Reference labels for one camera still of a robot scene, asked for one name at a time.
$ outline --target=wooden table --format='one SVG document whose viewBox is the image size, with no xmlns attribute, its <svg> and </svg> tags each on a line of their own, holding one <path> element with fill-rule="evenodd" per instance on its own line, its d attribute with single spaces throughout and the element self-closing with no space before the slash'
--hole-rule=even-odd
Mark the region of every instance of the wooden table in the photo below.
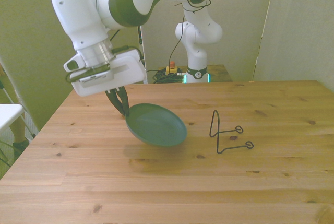
<svg viewBox="0 0 334 224">
<path fill-rule="evenodd" d="M 101 93 L 72 92 L 0 181 L 0 223 L 333 224 L 334 94 L 316 81 L 127 86 L 186 124 L 142 143 Z M 216 153 L 209 128 L 221 131 Z"/>
</svg>

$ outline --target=white stool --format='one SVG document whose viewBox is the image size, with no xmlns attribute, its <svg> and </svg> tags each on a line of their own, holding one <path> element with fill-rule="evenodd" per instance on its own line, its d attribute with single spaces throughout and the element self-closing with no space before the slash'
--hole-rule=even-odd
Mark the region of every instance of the white stool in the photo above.
<svg viewBox="0 0 334 224">
<path fill-rule="evenodd" d="M 0 104 L 0 133 L 24 113 L 20 104 Z"/>
</svg>

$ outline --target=wire stand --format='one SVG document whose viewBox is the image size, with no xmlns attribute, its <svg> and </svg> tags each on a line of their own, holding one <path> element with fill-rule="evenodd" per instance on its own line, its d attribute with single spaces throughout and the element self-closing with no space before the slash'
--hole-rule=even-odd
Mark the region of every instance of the wire stand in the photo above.
<svg viewBox="0 0 334 224">
<path fill-rule="evenodd" d="M 217 125 L 217 132 L 212 135 L 212 126 L 213 126 L 213 120 L 214 120 L 214 115 L 215 114 L 217 114 L 218 125 Z M 217 153 L 218 154 L 222 154 L 225 150 L 228 150 L 228 149 L 241 148 L 241 147 L 247 147 L 248 149 L 252 149 L 254 147 L 254 144 L 252 142 L 246 142 L 244 146 L 227 147 L 227 148 L 223 149 L 222 151 L 219 151 L 219 134 L 228 133 L 228 132 L 237 132 L 238 134 L 242 134 L 244 132 L 244 130 L 241 126 L 236 126 L 234 130 L 228 130 L 228 131 L 219 131 L 219 126 L 220 126 L 219 113 L 218 113 L 217 110 L 214 110 L 213 115 L 212 115 L 209 135 L 210 135 L 210 137 L 215 137 L 217 135 Z"/>
</svg>

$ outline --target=cable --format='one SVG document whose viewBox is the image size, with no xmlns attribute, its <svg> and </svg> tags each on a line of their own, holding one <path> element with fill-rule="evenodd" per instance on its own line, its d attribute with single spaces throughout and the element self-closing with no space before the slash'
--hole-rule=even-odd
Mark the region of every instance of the cable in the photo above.
<svg viewBox="0 0 334 224">
<path fill-rule="evenodd" d="M 179 44 L 179 42 L 181 41 L 181 39 L 182 39 L 182 36 L 183 36 L 183 24 L 184 24 L 184 18 L 185 18 L 185 16 L 183 15 L 183 19 L 182 19 L 182 32 L 181 32 L 181 37 L 180 37 L 180 39 L 178 40 L 178 42 L 177 42 L 176 46 L 174 47 L 174 49 L 173 49 L 173 51 L 172 51 L 171 55 L 169 56 L 169 60 L 168 60 L 168 66 L 169 66 L 169 69 L 171 69 L 171 57 L 172 57 L 172 55 L 173 55 L 173 53 L 174 53 L 174 51 L 175 51 L 176 47 L 178 46 L 178 44 Z"/>
<path fill-rule="evenodd" d="M 119 31 L 120 31 L 120 29 L 118 29 L 118 30 L 114 33 L 114 35 L 112 35 L 112 37 L 110 38 L 110 42 L 113 40 L 113 38 L 116 36 L 116 34 L 118 34 Z"/>
<path fill-rule="evenodd" d="M 163 83 L 178 83 L 183 80 L 183 76 L 177 74 L 168 74 L 166 75 L 166 68 L 158 70 L 158 72 L 153 76 L 154 84 L 163 84 Z"/>
<path fill-rule="evenodd" d="M 194 6 L 192 3 L 191 3 L 191 1 L 190 0 L 187 0 L 188 1 L 188 3 L 190 4 L 190 6 L 192 6 L 192 7 L 194 7 L 194 8 L 200 8 L 199 10 L 202 10 L 204 7 L 207 7 L 207 6 L 209 6 L 209 5 L 211 5 L 211 0 L 209 0 L 209 4 L 205 4 L 205 5 L 203 5 L 203 6 Z"/>
<path fill-rule="evenodd" d="M 2 161 L 4 164 L 6 164 L 7 166 L 9 166 L 11 168 L 11 165 L 9 165 L 6 161 L 4 161 L 3 159 L 0 158 L 0 161 Z"/>
</svg>

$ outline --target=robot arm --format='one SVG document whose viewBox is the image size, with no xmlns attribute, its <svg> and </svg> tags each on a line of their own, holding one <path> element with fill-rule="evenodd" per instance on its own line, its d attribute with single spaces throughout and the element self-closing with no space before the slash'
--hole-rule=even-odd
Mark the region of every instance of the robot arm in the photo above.
<svg viewBox="0 0 334 224">
<path fill-rule="evenodd" d="M 212 20 L 207 6 L 210 0 L 173 0 L 182 2 L 185 23 L 177 25 L 175 34 L 181 39 L 187 55 L 187 82 L 208 82 L 207 53 L 198 47 L 201 44 L 217 43 L 223 35 L 220 25 Z"/>
<path fill-rule="evenodd" d="M 117 54 L 107 32 L 143 25 L 158 1 L 52 0 L 59 21 L 77 52 L 64 64 L 64 69 L 68 72 L 68 82 L 72 83 L 79 95 L 107 91 L 108 98 L 114 98 L 115 90 L 111 90 L 117 89 L 120 95 L 119 88 L 122 86 L 144 80 L 146 72 L 138 52 L 133 50 Z M 205 7 L 207 0 L 174 1 L 182 2 L 188 21 L 176 28 L 177 37 L 180 39 L 183 35 L 182 43 L 188 53 L 187 75 L 204 80 L 206 53 L 198 49 L 195 43 L 217 42 L 222 35 L 221 27 L 210 18 Z"/>
<path fill-rule="evenodd" d="M 159 0 L 52 0 L 77 54 L 64 64 L 81 96 L 144 80 L 137 51 L 115 54 L 107 31 L 143 25 Z"/>
</svg>

